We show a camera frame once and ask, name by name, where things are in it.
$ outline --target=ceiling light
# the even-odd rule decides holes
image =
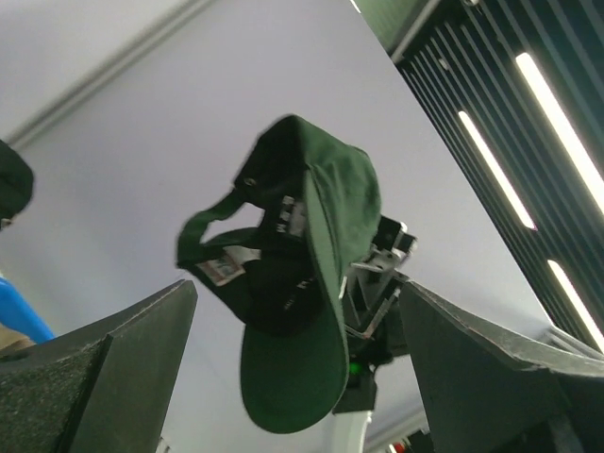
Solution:
[[[355,9],[357,10],[358,13],[361,13],[361,10],[357,6],[357,3],[355,2],[355,0],[350,0],[350,3],[352,3],[352,6],[355,7]]]
[[[560,103],[547,85],[533,58],[528,53],[524,53],[516,57],[516,63],[549,123],[556,131],[566,153],[568,153],[583,178],[587,190],[594,198],[602,214],[604,214],[604,179],[602,179],[601,174],[589,157],[577,132],[568,121]]]
[[[487,165],[491,169],[491,172],[493,172],[493,175],[499,183],[499,186],[501,186],[503,193],[508,197],[508,200],[510,200],[512,208],[513,210],[515,210],[516,215],[518,215],[518,218],[520,219],[520,222],[522,222],[522,225],[530,229],[536,229],[534,222],[530,218],[529,212],[522,204],[522,201],[520,201],[520,197],[513,189],[510,181],[508,180],[508,177],[505,176],[505,174],[503,173],[503,170],[499,166],[499,163],[495,159],[495,156],[491,152],[491,149],[489,149],[489,146],[480,135],[480,132],[478,132],[478,129],[476,128],[476,126],[474,126],[474,122],[472,121],[472,119],[468,116],[465,111],[460,111],[459,115],[461,122],[467,129],[468,133],[470,134],[470,137],[472,137],[472,140],[474,140],[478,151],[480,151],[480,154],[484,157],[485,161],[487,162]]]
[[[602,335],[600,329],[597,327],[594,318],[592,318],[592,316],[589,314],[589,311],[587,311],[585,304],[583,304],[583,301],[577,294],[577,291],[575,290],[575,287],[573,286],[571,281],[568,279],[568,276],[556,261],[548,260],[547,264],[549,264],[549,267],[554,273],[554,276],[556,276],[556,278],[560,282],[560,286],[562,286],[562,289],[568,296],[568,299],[573,304],[573,307],[577,311],[579,318],[587,327],[587,330],[596,342],[597,347],[600,349],[600,352],[604,352],[604,336]]]

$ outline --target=blue object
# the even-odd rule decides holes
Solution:
[[[29,307],[17,289],[0,277],[0,323],[27,335],[34,343],[44,343],[55,338],[34,310]]]

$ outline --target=white panel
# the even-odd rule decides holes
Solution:
[[[344,0],[221,0],[31,144],[24,156],[38,190],[0,238],[0,268],[59,332],[151,294],[179,276],[182,222],[228,190],[259,131],[287,112],[369,152],[383,212],[419,237],[412,277],[528,335],[547,325],[428,118]],[[228,227],[257,218],[247,210]],[[321,425],[273,436],[246,418],[241,326],[199,293],[166,421],[170,446],[318,449]],[[410,361],[378,381],[373,431],[421,405]]]
[[[182,0],[0,0],[0,136]]]

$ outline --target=cap strap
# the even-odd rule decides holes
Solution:
[[[178,235],[176,263],[194,260],[199,254],[201,240],[208,226],[217,220],[233,216],[245,204],[241,191],[233,189],[208,210],[202,210],[187,221]]]

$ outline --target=dark green fabric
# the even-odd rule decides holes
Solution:
[[[0,220],[12,219],[24,210],[33,190],[34,174],[29,165],[0,141]]]
[[[257,227],[202,241],[209,222],[245,202],[264,210]],[[305,219],[302,232],[292,228],[294,212]],[[290,223],[280,226],[284,218]],[[183,227],[177,266],[246,323],[242,397],[259,427],[308,428],[340,399],[348,376],[340,288],[350,263],[367,254],[379,219],[378,179],[367,155],[290,115],[260,135],[233,191]],[[257,256],[238,267],[233,246]]]

